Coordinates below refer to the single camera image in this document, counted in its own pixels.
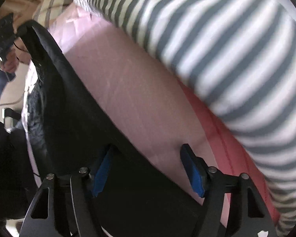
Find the person's left hand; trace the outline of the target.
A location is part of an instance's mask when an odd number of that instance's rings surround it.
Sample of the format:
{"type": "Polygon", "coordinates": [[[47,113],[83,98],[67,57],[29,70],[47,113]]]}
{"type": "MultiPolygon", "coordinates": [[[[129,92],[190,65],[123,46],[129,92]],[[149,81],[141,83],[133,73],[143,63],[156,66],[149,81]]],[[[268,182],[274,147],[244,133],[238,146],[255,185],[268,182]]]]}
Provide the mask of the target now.
{"type": "Polygon", "coordinates": [[[15,73],[19,66],[19,60],[16,56],[15,49],[10,49],[6,56],[6,61],[0,63],[0,69],[6,73],[15,73]]]}

